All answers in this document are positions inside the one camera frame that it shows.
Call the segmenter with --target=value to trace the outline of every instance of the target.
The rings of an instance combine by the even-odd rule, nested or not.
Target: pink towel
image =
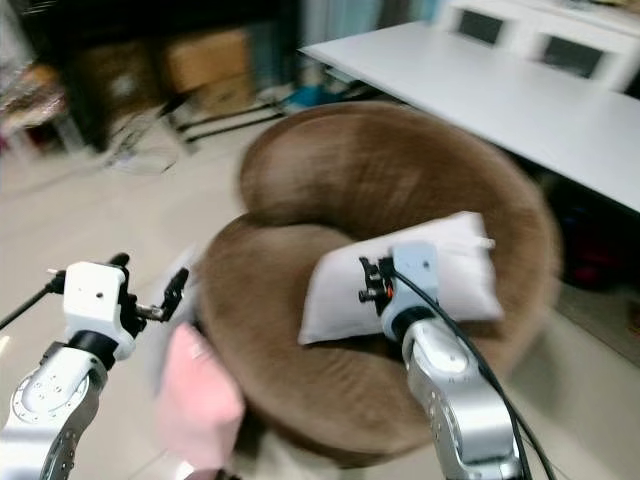
[[[244,415],[242,395],[208,342],[187,323],[171,338],[156,415],[165,446],[196,470],[228,464]]]

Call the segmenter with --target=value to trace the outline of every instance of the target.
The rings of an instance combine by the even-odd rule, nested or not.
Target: silver robotic arm
[[[508,480],[522,466],[507,407],[481,374],[471,351],[444,319],[392,272],[400,272],[437,301],[435,248],[399,245],[372,265],[360,259],[385,335],[402,345],[411,393],[429,418],[447,480]]]
[[[66,480],[76,446],[98,411],[107,371],[128,358],[147,320],[167,321],[182,298],[182,269],[161,307],[128,293],[128,256],[80,262],[56,272],[51,293],[64,294],[66,344],[54,343],[11,398],[0,432],[0,480]]]

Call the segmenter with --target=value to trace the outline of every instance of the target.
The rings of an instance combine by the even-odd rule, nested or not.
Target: brown round chair
[[[248,213],[202,262],[206,333],[260,418],[342,466],[402,455],[428,443],[430,432],[382,336],[298,345],[322,255],[480,212],[496,242],[505,318],[467,323],[466,331],[504,376],[543,328],[559,251],[541,195],[500,151],[443,121],[385,103],[293,115],[250,146],[240,189]]]

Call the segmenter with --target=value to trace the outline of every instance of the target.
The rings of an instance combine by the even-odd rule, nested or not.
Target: black cable
[[[40,290],[38,293],[36,293],[33,297],[31,297],[29,300],[27,300],[26,302],[24,302],[22,305],[20,305],[18,308],[16,308],[13,312],[11,312],[9,315],[7,315],[6,317],[4,317],[2,319],[2,321],[0,321],[0,330],[2,330],[4,327],[6,327],[7,325],[9,325],[11,322],[13,322],[16,318],[18,318],[20,315],[22,315],[24,312],[26,312],[27,310],[29,310],[31,307],[33,307],[36,303],[38,303],[40,300],[42,300],[42,298],[49,293],[49,286],[44,287],[42,290]]]
[[[422,300],[427,302],[427,304],[442,317],[442,319],[447,324],[447,326],[453,331],[453,333],[460,340],[462,340],[465,346],[476,357],[479,368],[480,368],[480,373],[487,379],[487,381],[491,384],[491,386],[498,392],[498,395],[500,395],[500,397],[505,403],[505,406],[507,407],[507,412],[509,413],[511,424],[513,426],[516,445],[520,453],[520,461],[522,462],[522,470],[523,470],[523,475],[525,480],[528,480],[532,477],[531,477],[531,470],[529,468],[529,462],[527,460],[527,455],[524,449],[524,442],[522,441],[522,436],[520,434],[519,426],[522,426],[522,428],[525,431],[525,434],[531,440],[533,448],[536,451],[538,457],[540,458],[544,471],[547,477],[549,478],[549,480],[557,480],[555,473],[553,472],[553,468],[551,467],[551,462],[549,462],[549,459],[546,456],[544,450],[542,449],[542,446],[536,439],[529,425],[523,419],[520,412],[516,410],[516,408],[511,403],[511,400],[509,400],[506,392],[502,389],[502,385],[500,385],[498,378],[496,377],[495,373],[493,373],[493,370],[489,366],[489,363],[487,362],[487,360],[484,358],[484,355],[482,355],[480,350],[478,350],[478,348],[473,344],[473,342],[471,342],[469,337],[467,337],[467,335],[462,331],[462,329],[458,326],[458,324],[447,314],[447,312],[445,312],[440,307],[440,305],[438,305],[438,303],[433,298],[431,298],[420,287],[418,287],[415,283],[409,280],[405,275],[398,272],[395,268],[393,270],[393,274],[396,278],[398,278],[398,280],[402,281],[402,283],[404,283],[407,287],[413,290]]]

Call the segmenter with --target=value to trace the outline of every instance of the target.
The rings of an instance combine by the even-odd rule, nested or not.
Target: tiled floor
[[[167,265],[242,211],[234,178],[243,148],[265,126],[201,142],[161,176],[99,168],[96,158],[0,165],[0,314],[45,281],[49,267],[131,254],[132,290],[144,299]],[[177,147],[160,129],[146,142]],[[508,388],[563,480],[630,480],[640,460],[640,370],[558,314]],[[0,333],[0,422],[18,380],[63,332],[60,298],[48,298]],[[180,480],[188,465],[154,432],[153,396],[138,351],[111,372],[97,418],[77,452],[72,478]],[[235,460],[249,480],[425,480],[442,478],[433,448],[365,470],[339,471],[273,433],[241,442]]]

